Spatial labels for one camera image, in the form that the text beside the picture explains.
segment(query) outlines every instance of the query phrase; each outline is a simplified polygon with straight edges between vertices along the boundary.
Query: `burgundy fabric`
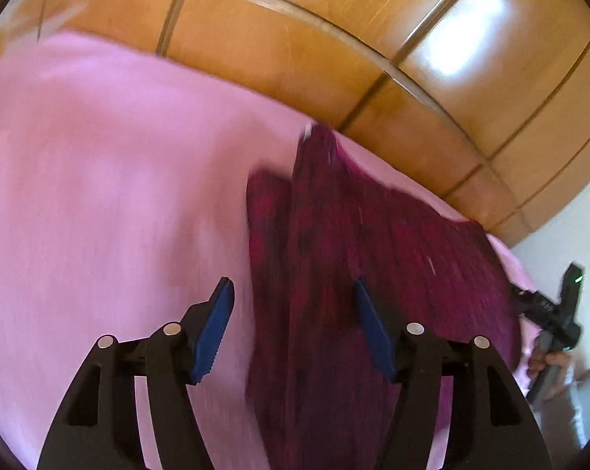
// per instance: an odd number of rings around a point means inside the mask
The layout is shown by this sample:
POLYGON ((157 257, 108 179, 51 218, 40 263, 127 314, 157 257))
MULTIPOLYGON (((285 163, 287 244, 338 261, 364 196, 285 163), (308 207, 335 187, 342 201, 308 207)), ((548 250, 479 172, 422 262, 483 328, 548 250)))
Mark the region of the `burgundy fabric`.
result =
MULTIPOLYGON (((453 222, 365 175, 322 125, 291 181, 247 184, 255 348, 247 397, 275 470, 373 468, 398 395, 374 368, 351 297, 363 275, 411 322, 461 342, 487 336, 508 367, 519 322, 477 222, 453 222)), ((443 382, 437 429, 449 423, 443 382)))

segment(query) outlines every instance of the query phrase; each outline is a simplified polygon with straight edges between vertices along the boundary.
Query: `white wall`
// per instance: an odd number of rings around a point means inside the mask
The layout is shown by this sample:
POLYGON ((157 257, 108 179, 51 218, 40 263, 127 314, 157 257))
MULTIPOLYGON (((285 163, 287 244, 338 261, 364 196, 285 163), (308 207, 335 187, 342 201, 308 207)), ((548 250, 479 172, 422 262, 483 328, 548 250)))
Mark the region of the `white wall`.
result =
POLYGON ((519 257, 537 289, 556 300, 560 279, 575 260, 585 267, 579 322, 584 326, 576 359, 590 368, 590 183, 545 226, 519 243, 513 252, 519 257))

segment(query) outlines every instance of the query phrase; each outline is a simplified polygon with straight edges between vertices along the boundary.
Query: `maroon cloth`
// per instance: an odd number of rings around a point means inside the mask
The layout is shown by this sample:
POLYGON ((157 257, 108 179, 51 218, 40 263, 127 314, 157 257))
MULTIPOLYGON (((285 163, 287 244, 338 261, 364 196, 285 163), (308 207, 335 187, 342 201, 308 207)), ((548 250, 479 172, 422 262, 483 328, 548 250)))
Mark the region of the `maroon cloth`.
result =
MULTIPOLYGON (((509 285, 484 230, 376 183, 322 125, 301 141, 292 180, 247 183, 255 348, 247 397, 274 470, 369 470, 398 396, 374 367, 351 296, 374 295, 443 338, 487 336, 521 356, 509 285)), ((449 423, 444 380, 437 429, 449 423)))

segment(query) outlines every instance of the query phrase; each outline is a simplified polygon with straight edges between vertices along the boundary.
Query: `blue gripper pad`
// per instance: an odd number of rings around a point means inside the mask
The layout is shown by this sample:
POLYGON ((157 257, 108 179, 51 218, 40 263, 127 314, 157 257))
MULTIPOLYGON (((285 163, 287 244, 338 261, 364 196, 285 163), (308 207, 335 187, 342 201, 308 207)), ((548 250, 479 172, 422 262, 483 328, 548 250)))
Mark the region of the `blue gripper pad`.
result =
POLYGON ((363 277, 354 283, 353 295, 373 363, 388 381, 396 383, 400 369, 395 361, 395 348, 403 325, 398 323, 396 313, 385 313, 384 305, 369 294, 363 277))
POLYGON ((181 319, 180 325, 195 359, 190 370, 193 385, 210 373, 233 308, 234 284, 227 277, 221 277, 210 299, 189 307, 181 319))

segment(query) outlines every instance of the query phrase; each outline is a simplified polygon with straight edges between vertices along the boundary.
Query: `pink bed sheet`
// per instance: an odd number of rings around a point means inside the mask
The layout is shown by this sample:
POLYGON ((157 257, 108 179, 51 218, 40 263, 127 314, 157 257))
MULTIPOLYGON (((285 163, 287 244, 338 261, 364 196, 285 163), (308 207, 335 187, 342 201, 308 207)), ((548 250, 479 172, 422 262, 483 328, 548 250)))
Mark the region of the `pink bed sheet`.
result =
MULTIPOLYGON (((218 470, 268 469, 244 394, 253 327, 246 183, 262 165, 290 176, 310 121, 258 93, 83 34, 0 59, 0 433, 28 469, 97 337, 145 337, 206 300, 221 276, 235 284, 234 313, 212 373, 190 396, 218 470)), ((338 138, 378 181, 463 219, 338 138)), ((531 287, 506 246, 490 239, 511 280, 531 287)), ((523 325, 528 349, 536 331, 523 325)), ((526 386, 523 369, 518 375, 526 386)), ((144 382, 137 403, 146 462, 157 470, 144 382)), ((432 468, 444 447, 442 436, 432 468)))

